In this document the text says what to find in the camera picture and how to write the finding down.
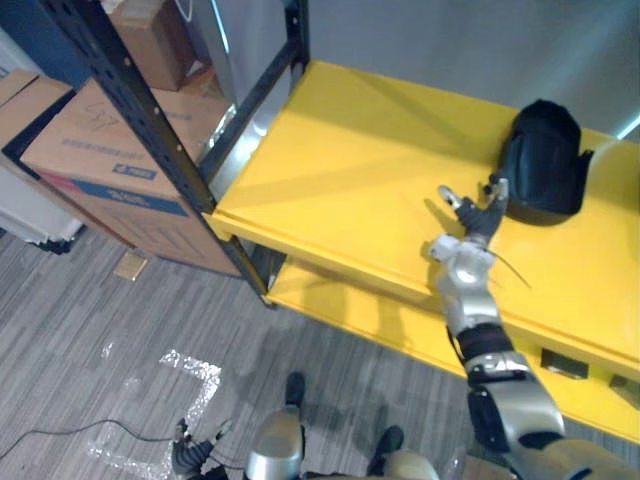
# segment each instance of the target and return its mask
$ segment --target white tape marking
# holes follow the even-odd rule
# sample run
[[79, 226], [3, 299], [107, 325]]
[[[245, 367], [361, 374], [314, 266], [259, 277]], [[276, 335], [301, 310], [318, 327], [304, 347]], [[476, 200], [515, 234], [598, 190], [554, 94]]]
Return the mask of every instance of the white tape marking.
[[[183, 355], [173, 349], [169, 350], [160, 358], [160, 364], [168, 365], [172, 368], [179, 368], [183, 372], [193, 375], [202, 381], [202, 387], [198, 392], [198, 396], [185, 415], [187, 424], [194, 427], [204, 414], [204, 410], [215, 395], [216, 390], [218, 390], [218, 385], [220, 385], [220, 368], [208, 362]], [[107, 465], [119, 468], [145, 480], [166, 480], [169, 478], [169, 474], [171, 473], [171, 442], [167, 445], [160, 463], [139, 462], [133, 458], [119, 455], [105, 448], [114, 433], [114, 429], [109, 425], [104, 435], [101, 434], [98, 436], [98, 440], [89, 442], [87, 453], [94, 458], [100, 459]]]

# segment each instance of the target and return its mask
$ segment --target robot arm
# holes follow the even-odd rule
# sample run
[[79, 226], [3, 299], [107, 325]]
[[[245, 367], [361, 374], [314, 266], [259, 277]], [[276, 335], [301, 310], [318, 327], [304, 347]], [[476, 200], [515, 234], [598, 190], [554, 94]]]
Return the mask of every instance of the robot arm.
[[441, 235], [429, 253], [442, 265], [437, 288], [449, 336], [458, 342], [467, 373], [469, 413], [478, 441], [502, 454], [524, 480], [637, 478], [609, 452], [564, 438], [558, 407], [503, 329], [488, 290], [495, 258], [487, 247], [506, 210], [507, 180], [491, 177], [486, 209], [447, 187], [438, 191], [466, 228], [463, 240]]

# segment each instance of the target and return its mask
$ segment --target black metal frame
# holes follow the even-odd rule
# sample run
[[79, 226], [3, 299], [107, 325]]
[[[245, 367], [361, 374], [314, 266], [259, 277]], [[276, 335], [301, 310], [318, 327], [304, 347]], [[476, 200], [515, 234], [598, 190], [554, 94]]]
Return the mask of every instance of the black metal frame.
[[[75, 45], [78, 55], [91, 69], [114, 107], [151, 157], [171, 180], [195, 212], [211, 213], [216, 201], [208, 183], [222, 166], [258, 107], [287, 67], [309, 62], [308, 1], [284, 0], [287, 41], [271, 61], [213, 148], [196, 168], [142, 78], [99, 0], [39, 0], [45, 10]], [[203, 225], [210, 228], [198, 215]], [[282, 264], [282, 255], [256, 246], [253, 260], [237, 238], [212, 238], [222, 247], [242, 276], [260, 296], [268, 290], [269, 277]], [[267, 259], [266, 270], [255, 261]]]

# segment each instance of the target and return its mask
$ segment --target gray carpet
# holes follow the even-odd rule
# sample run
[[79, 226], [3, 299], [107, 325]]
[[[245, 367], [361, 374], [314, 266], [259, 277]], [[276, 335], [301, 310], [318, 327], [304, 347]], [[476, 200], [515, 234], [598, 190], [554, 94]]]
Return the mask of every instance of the gray carpet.
[[[116, 417], [168, 437], [201, 382], [160, 365], [169, 349], [222, 367], [221, 385], [195, 437], [225, 418], [218, 446], [242, 463], [266, 414], [280, 405], [288, 372], [307, 376], [306, 470], [362, 474], [376, 437], [397, 423], [406, 446], [442, 471], [456, 448], [488, 456], [473, 440], [462, 380], [284, 309], [265, 308], [242, 281], [154, 259], [136, 283], [111, 274], [124, 248], [87, 231], [55, 256], [12, 235], [0, 239], [0, 451], [21, 432], [69, 429]], [[569, 422], [638, 465], [637, 446]], [[0, 463], [0, 478], [139, 478], [89, 453], [110, 437], [112, 460], [155, 464], [167, 443], [116, 428], [31, 437]], [[238, 472], [232, 478], [240, 478]]]

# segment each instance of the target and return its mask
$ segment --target blue stripe on box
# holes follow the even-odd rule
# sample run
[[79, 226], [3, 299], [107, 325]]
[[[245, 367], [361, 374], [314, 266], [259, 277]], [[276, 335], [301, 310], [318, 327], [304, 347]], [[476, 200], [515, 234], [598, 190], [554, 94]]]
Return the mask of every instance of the blue stripe on box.
[[98, 198], [106, 198], [114, 202], [126, 203], [136, 207], [148, 208], [149, 210], [157, 210], [159, 212], [171, 213], [172, 215], [180, 215], [188, 217], [187, 212], [180, 206], [178, 202], [166, 200], [164, 198], [152, 197], [136, 192], [128, 192], [119, 188], [107, 187], [99, 183], [85, 182], [83, 180], [73, 180], [80, 190], [87, 195]]

